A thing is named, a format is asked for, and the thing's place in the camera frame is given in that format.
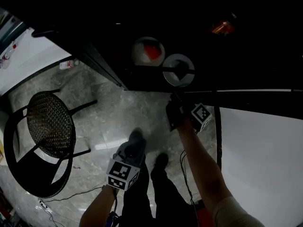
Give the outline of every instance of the chair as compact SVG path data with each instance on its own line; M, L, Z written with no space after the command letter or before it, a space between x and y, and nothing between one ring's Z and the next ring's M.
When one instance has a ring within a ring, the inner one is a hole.
M27 106L10 116L4 129L4 151L12 175L26 191L40 198L57 195L70 176L73 157L90 152L89 149L74 154L76 132L72 115L97 101L68 110L63 101L53 94L59 91L58 89L35 94ZM13 149L13 135L18 123L25 117L36 145L17 162ZM34 152L37 148L51 157L58 158L58 162L52 164L44 161ZM52 183L63 160L68 160L64 174Z

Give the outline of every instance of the sleeve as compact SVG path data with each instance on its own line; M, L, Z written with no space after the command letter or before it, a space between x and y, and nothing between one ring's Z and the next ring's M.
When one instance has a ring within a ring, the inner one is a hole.
M223 199L213 213L216 227L264 227L260 221L249 215L234 197Z

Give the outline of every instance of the chair leg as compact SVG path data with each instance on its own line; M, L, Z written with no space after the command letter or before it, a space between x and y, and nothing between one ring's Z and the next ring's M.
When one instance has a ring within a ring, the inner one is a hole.
M48 92L50 92L50 93L58 93L58 92L60 92L60 89L56 89L56 90L52 90L52 91L48 91Z
M83 152L79 152L79 153L73 154L73 155L72 155L72 158L78 157L78 156L81 156L81 155L84 155L84 154L87 154L87 153L90 153L90 152L91 152L91 150L88 149L88 150L85 150L85 151L83 151Z
M79 110L81 110L81 109L83 109L83 108L86 108L86 107L88 107L88 106L91 106L91 105L93 105L93 104L96 104L96 103L97 103L97 100L92 101L92 102L87 103L87 104L80 105L79 107L76 107L76 108L74 108L74 109L71 109L71 110L70 110L70 115L74 115L74 114L75 114L76 112L78 112Z

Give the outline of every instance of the black pants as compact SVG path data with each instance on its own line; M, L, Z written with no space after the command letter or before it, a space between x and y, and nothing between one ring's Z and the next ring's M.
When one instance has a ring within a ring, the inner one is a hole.
M165 170L153 169L151 179L157 204L156 219L152 217L147 197L149 175L144 163L138 180L124 193L124 206L119 226L196 227L197 219L193 206L184 201L175 185L168 179Z

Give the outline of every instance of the gray marble floor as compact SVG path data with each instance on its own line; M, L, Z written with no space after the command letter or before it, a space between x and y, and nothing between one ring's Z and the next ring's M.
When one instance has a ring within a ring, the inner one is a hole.
M119 145L125 142L134 128L140 127L147 139L146 164L152 170L156 156L166 151L169 155L167 173L180 194L189 203L189 194L184 184L179 156L183 148L176 131L170 132L167 125L165 106L169 100L167 93L124 91L84 64L70 70L49 69L9 94L13 111L28 104L30 98L43 90L61 89L57 96L69 109L97 99L98 103L79 111L73 116L77 141L75 152L91 149L92 152L73 160L75 168L65 188L51 199L62 199L71 195L102 186L106 182L106 169L109 158ZM27 129L26 120L18 125L20 157L34 146ZM214 117L208 126L199 133L199 138L211 156L216 159L216 138ZM37 154L47 161L51 157L37 150ZM63 173L62 163L56 178ZM194 200L200 199L190 168L187 167L189 187ZM53 226L49 216L39 206L38 198L26 192L13 178L7 166L0 166L0 187L17 213L32 226ZM48 203L55 221L65 227L78 226L85 209L98 195L100 189L74 196L64 201ZM118 194L117 213L123 207L123 191ZM152 214L156 204L150 181L148 197Z

